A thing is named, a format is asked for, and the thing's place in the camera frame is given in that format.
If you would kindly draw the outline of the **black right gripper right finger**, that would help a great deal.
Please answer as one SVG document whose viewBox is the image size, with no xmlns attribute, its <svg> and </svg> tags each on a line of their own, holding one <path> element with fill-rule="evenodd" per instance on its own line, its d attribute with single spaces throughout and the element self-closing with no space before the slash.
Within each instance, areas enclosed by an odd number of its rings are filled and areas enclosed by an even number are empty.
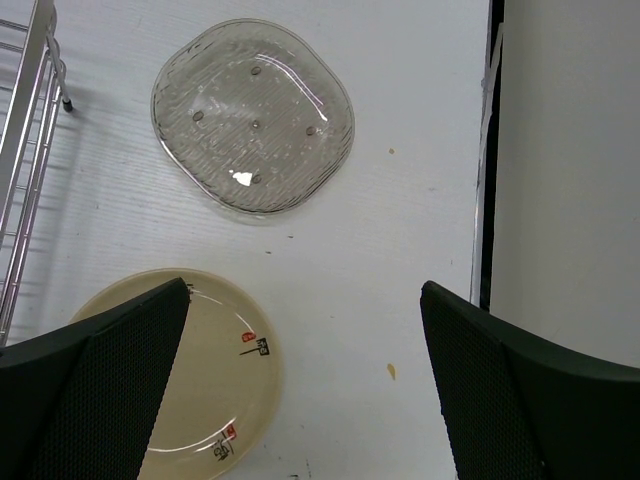
<svg viewBox="0 0 640 480">
<path fill-rule="evenodd" d="M 434 281 L 420 307 L 458 478 L 638 478 L 638 369 L 554 344 Z"/>
</svg>

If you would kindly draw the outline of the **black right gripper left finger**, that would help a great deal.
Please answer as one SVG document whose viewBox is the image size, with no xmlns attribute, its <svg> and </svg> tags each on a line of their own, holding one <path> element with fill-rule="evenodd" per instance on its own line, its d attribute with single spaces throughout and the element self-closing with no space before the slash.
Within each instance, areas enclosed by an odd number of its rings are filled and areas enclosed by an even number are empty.
<svg viewBox="0 0 640 480">
<path fill-rule="evenodd" d="M 189 305 L 174 278 L 2 348 L 2 478 L 137 478 Z"/>
</svg>

